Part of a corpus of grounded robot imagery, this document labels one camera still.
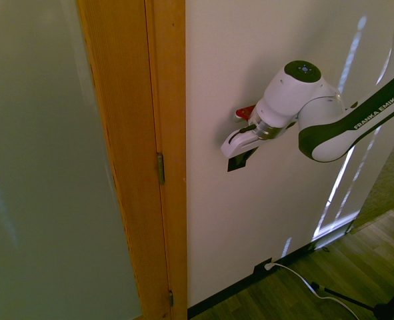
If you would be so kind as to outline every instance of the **black cable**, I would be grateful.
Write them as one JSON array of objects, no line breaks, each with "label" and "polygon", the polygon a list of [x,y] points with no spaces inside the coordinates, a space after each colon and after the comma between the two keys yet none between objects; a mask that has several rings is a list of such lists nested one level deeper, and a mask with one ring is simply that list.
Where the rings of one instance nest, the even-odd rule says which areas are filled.
[{"label": "black cable", "polygon": [[241,128],[238,132],[236,132],[236,134],[234,134],[230,140],[228,141],[229,144],[231,144],[232,139],[234,139],[239,133],[244,133],[244,132],[248,132],[250,130],[254,130],[256,129],[256,125],[249,125],[248,127],[244,127]]}]

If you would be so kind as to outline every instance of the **franka emika robot arm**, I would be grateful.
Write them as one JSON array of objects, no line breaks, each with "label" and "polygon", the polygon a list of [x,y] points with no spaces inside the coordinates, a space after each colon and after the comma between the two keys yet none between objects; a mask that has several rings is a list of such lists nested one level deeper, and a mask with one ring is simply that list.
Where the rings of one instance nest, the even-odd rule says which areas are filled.
[{"label": "franka emika robot arm", "polygon": [[338,90],[306,61],[288,63],[272,79],[251,112],[249,125],[222,144],[228,171],[245,166],[260,145],[299,122],[299,149],[310,159],[342,157],[364,136],[394,117],[394,39],[387,70],[363,99],[345,109]]}]

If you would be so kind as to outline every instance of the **white wall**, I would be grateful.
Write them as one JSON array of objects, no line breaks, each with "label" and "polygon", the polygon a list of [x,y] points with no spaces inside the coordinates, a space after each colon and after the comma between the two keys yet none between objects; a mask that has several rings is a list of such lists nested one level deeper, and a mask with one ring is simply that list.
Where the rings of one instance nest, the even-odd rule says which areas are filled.
[{"label": "white wall", "polygon": [[[308,60],[338,86],[364,16],[343,89],[348,105],[381,73],[391,47],[394,1],[187,1],[189,306],[248,276],[256,264],[280,258],[288,238],[289,253],[311,241],[343,159],[306,158],[297,147],[297,126],[230,173],[220,146],[241,126],[231,121],[234,110],[255,104],[286,63]],[[390,122],[366,157],[341,217],[361,208],[380,172],[394,143]],[[371,136],[356,148],[335,203],[342,203]],[[337,209],[332,204],[323,225],[335,220]]]},{"label": "white wall", "polygon": [[140,314],[75,1],[0,1],[0,320]]}]

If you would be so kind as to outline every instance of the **frosted glass panel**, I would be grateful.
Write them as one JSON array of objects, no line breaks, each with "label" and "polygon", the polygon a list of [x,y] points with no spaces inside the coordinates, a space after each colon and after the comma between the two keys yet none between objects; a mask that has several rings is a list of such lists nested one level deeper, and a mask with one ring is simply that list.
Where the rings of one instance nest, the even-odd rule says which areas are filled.
[{"label": "frosted glass panel", "polygon": [[140,314],[75,2],[0,1],[0,320]]}]

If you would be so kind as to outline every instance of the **wooden floor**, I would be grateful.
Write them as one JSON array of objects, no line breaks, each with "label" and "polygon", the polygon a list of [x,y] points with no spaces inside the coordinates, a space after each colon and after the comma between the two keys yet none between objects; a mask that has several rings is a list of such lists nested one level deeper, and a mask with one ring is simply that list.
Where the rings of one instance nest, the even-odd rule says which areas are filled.
[{"label": "wooden floor", "polygon": [[[372,224],[348,233],[289,267],[308,282],[315,281],[370,306],[394,295],[394,210]],[[372,312],[347,303],[360,320]],[[281,269],[193,320],[354,319],[334,301],[316,298],[302,280]]]}]

